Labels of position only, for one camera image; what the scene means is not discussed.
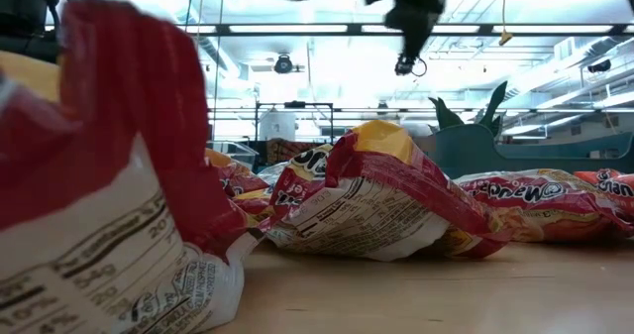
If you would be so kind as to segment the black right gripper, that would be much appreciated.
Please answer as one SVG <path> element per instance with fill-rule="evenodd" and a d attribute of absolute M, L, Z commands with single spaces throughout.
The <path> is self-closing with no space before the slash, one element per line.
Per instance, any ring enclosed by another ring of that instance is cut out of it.
<path fill-rule="evenodd" d="M 365 0 L 372 4 L 380 0 Z M 419 57 L 430 30 L 444 12 L 446 0 L 394 0 L 384 17 L 389 29 L 403 31 L 402 54 L 407 58 Z"/>

